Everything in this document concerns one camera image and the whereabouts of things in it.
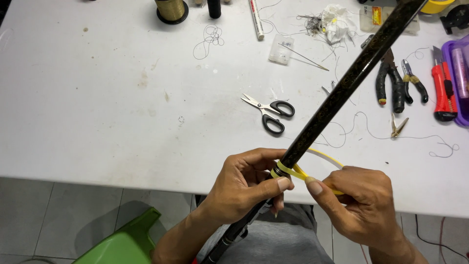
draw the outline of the tile floor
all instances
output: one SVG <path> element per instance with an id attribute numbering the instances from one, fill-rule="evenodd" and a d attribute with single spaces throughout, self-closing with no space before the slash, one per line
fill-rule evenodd
<path id="1" fill-rule="evenodd" d="M 103 238 L 150 206 L 162 213 L 150 230 L 157 241 L 195 208 L 191 194 L 132 190 L 0 178 L 0 264 L 32 258 L 70 264 Z M 318 238 L 336 264 L 365 264 L 360 245 L 340 235 L 325 212 L 314 208 Z M 415 215 L 398 213 L 398 223 L 431 264 L 442 264 L 438 246 L 417 238 Z M 442 217 L 418 216 L 422 238 L 438 242 Z M 443 243 L 469 251 L 469 219 L 446 218 Z M 367 248 L 364 247 L 369 263 Z M 467 261 L 443 249 L 448 264 Z"/>

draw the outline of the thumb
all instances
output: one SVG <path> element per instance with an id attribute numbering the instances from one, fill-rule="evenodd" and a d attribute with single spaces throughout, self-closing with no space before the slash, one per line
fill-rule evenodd
<path id="1" fill-rule="evenodd" d="M 347 222 L 349 211 L 339 202 L 332 190 L 323 182 L 313 177 L 304 180 L 306 188 L 319 206 L 326 212 L 334 226 Z"/>
<path id="2" fill-rule="evenodd" d="M 290 180 L 287 177 L 268 179 L 256 186 L 250 187 L 248 189 L 249 197 L 256 204 L 283 193 L 288 186 L 290 186 Z"/>

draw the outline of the paint marker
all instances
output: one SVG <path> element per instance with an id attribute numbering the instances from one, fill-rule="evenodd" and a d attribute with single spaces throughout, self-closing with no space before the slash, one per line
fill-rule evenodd
<path id="1" fill-rule="evenodd" d="M 252 18 L 254 19 L 254 26 L 256 27 L 257 38 L 264 39 L 264 29 L 262 28 L 261 19 L 259 18 L 256 0 L 249 0 L 249 2 L 251 4 Z"/>

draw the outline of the fingernail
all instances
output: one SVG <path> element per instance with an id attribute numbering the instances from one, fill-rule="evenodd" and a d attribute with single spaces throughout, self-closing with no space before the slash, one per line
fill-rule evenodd
<path id="1" fill-rule="evenodd" d="M 279 184 L 280 191 L 283 192 L 290 185 L 290 180 L 287 177 L 280 177 L 280 179 L 277 180 L 277 183 Z"/>
<path id="2" fill-rule="evenodd" d="M 316 180 L 315 178 L 306 177 L 306 179 L 304 179 L 304 182 L 306 183 L 306 187 L 312 194 L 318 195 L 322 192 L 322 187 L 318 183 L 318 180 Z"/>

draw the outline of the white table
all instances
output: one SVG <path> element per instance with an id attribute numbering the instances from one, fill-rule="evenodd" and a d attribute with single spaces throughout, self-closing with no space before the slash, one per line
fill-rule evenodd
<path id="1" fill-rule="evenodd" d="M 276 1 L 259 0 L 259 8 Z M 354 0 L 336 1 L 358 13 Z M 304 21 L 297 14 L 319 13 L 325 3 L 284 0 L 261 10 L 279 31 L 296 33 Z M 288 66 L 268 62 L 275 34 L 258 41 L 247 0 L 222 5 L 222 16 L 209 20 L 208 10 L 191 7 L 179 25 L 156 17 L 152 0 L 13 0 L 0 34 L 0 175 L 80 184 L 206 194 L 230 155 L 257 147 L 287 148 L 326 98 L 321 85 L 335 80 L 334 55 L 325 43 L 293 35 L 294 49 L 331 69 L 326 72 L 293 54 Z M 420 17 L 417 37 L 401 36 L 393 45 L 396 64 L 420 47 L 440 47 L 464 32 L 447 36 L 437 17 Z M 358 15 L 354 17 L 358 26 Z M 223 46 L 210 46 L 203 60 L 193 57 L 204 27 L 216 23 Z M 264 24 L 265 31 L 270 30 Z M 368 34 L 337 48 L 340 78 L 360 53 Z M 408 58 L 413 73 L 435 100 L 431 48 L 424 58 Z M 374 82 L 366 78 L 334 118 L 348 132 L 354 114 L 363 111 L 377 137 L 391 133 L 391 104 L 379 107 Z M 401 136 L 440 135 L 460 150 L 450 158 L 429 156 L 451 150 L 436 137 L 378 140 L 366 131 L 363 115 L 341 148 L 313 144 L 344 164 L 384 171 L 393 181 L 398 211 L 469 217 L 468 131 L 440 124 L 435 105 L 422 105 L 410 85 L 414 104 L 406 105 L 397 123 L 410 120 Z M 390 80 L 387 94 L 391 98 Z M 282 119 L 282 137 L 270 135 L 260 111 L 243 102 L 247 93 L 261 103 L 276 97 L 296 107 L 292 120 Z M 341 128 L 330 124 L 323 134 L 340 146 Z M 323 138 L 318 142 L 325 143 Z M 334 167 L 306 154 L 299 164 L 323 179 Z M 304 184 L 287 192 L 287 202 L 315 203 Z"/>

